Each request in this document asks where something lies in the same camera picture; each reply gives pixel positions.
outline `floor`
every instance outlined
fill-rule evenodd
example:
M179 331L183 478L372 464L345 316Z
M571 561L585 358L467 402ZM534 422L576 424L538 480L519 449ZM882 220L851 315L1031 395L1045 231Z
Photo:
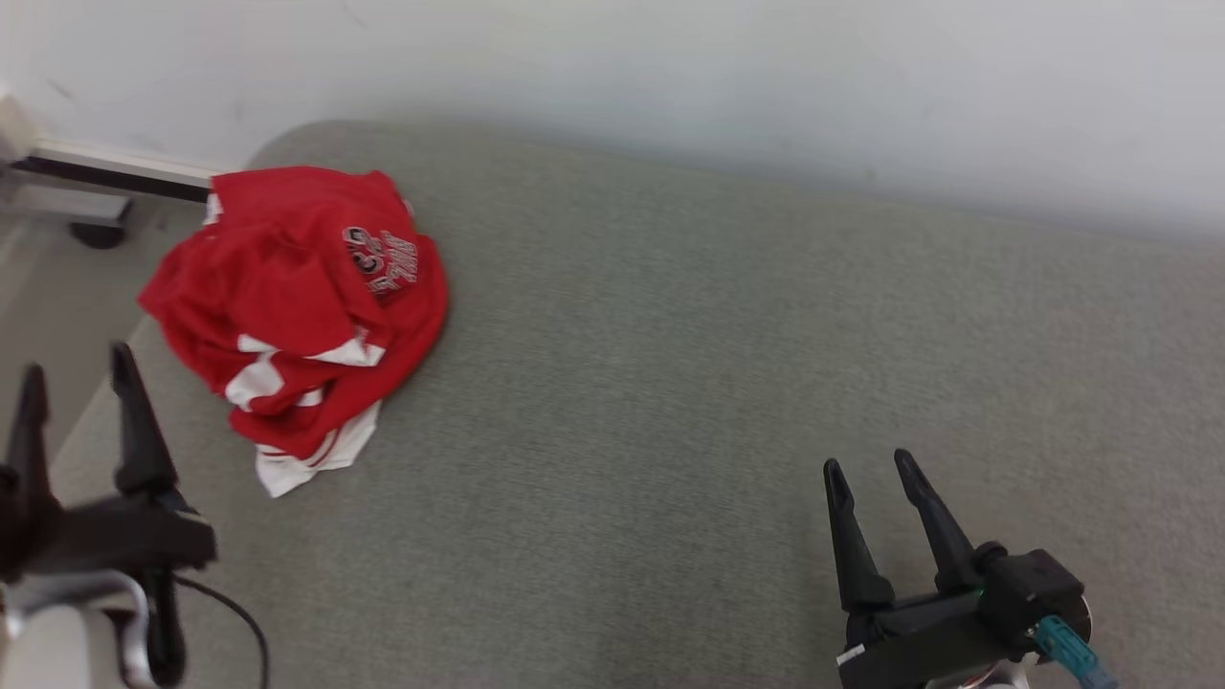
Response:
M140 321L137 293L203 218L201 204L131 196L127 239L108 251L80 244L61 223L0 217L0 446L9 443L22 371L37 362L48 380L45 435L55 456L107 375L107 343Z
M971 543L1085 584L1121 687L1221 687L1225 253L459 129L322 123L252 162L287 164L399 180L453 300L355 466L276 500L224 402L132 338L216 530L201 576L277 687L833 689L827 457L898 597L933 587L898 446ZM66 499L109 482L99 402ZM185 685L251 685L241 622L181 606Z

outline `black cable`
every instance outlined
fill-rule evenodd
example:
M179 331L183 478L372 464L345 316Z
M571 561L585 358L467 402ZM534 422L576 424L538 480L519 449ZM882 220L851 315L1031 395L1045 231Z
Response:
M184 579L178 574L174 575L174 581L180 586L186 586L187 588L195 588L196 591L200 591L205 596L208 596L209 598L218 601L227 608L234 611L234 614L243 618L243 622L245 622L246 625L251 628L251 631L255 634L255 641L256 644L260 645L260 689L268 689L268 640L265 639L263 630L260 629L260 625L258 623L255 622L255 618L252 618L246 611L244 611L243 606L229 600L224 593L219 593L198 581Z

